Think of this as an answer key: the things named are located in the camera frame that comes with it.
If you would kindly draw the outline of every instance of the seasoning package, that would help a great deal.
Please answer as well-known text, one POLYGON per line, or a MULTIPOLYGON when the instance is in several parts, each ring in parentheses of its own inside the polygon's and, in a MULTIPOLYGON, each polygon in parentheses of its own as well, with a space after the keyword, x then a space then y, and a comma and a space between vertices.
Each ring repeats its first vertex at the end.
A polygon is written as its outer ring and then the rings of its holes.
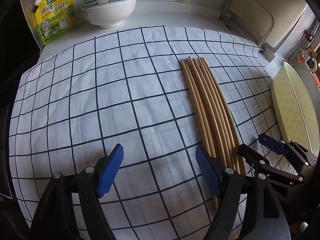
POLYGON ((42 0, 36 20, 44 45, 78 29, 72 0, 42 0))

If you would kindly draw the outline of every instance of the yellow basin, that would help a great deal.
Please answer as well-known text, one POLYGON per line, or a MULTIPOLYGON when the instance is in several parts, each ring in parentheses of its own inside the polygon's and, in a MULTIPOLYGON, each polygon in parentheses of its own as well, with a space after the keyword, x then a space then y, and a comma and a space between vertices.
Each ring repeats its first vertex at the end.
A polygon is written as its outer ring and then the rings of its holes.
POLYGON ((315 109, 301 78, 287 62, 276 74, 271 93, 283 139, 296 141, 318 155, 319 128, 315 109))

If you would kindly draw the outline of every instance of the checkered tablecloth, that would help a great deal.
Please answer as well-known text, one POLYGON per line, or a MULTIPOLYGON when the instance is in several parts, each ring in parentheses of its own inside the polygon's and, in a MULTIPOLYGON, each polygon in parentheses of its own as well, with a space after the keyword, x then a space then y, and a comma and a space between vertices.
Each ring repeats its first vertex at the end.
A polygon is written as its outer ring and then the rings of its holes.
MULTIPOLYGON (((257 142, 263 132, 281 139, 258 51, 246 39, 213 30, 141 27, 92 37, 25 72, 12 112, 9 160, 27 223, 53 173, 79 173, 121 143, 122 166, 100 199, 116 238, 202 239, 214 212, 195 160, 201 136, 179 64, 188 56, 210 65, 241 141, 292 172, 286 159, 257 142)), ((77 194, 73 202, 81 236, 89 239, 77 194)))

